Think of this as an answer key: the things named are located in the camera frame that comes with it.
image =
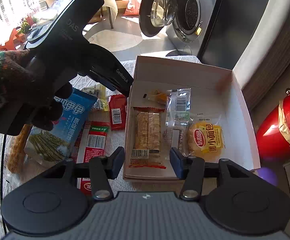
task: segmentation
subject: yellow candy wrapper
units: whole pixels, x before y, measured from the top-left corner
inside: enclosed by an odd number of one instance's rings
[[[200,118],[192,122],[187,132],[188,149],[191,155],[205,161],[214,159],[224,148],[222,128],[210,122],[209,118]]]

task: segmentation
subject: red appliance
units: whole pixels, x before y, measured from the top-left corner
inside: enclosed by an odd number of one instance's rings
[[[256,140],[259,156],[267,160],[290,159],[290,89],[261,124]]]

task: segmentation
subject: metal screw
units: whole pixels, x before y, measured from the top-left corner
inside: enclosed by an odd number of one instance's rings
[[[188,189],[183,192],[183,196],[185,198],[195,198],[198,196],[198,192],[196,190]]]
[[[290,95],[290,88],[286,88],[286,94]]]
[[[110,193],[108,190],[98,190],[95,193],[96,198],[104,199],[110,196]]]

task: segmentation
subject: silver washing machine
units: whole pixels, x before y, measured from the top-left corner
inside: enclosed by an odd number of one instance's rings
[[[216,1],[221,3],[221,0],[142,0],[141,31],[152,37],[168,26],[166,33],[180,54],[197,56],[216,18],[219,8]]]

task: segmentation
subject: orange chair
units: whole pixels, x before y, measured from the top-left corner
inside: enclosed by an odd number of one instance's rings
[[[0,50],[16,50],[13,42],[14,37],[16,37],[21,43],[23,43],[20,36],[18,36],[17,30],[13,28],[10,39],[5,43],[4,46],[0,45]]]

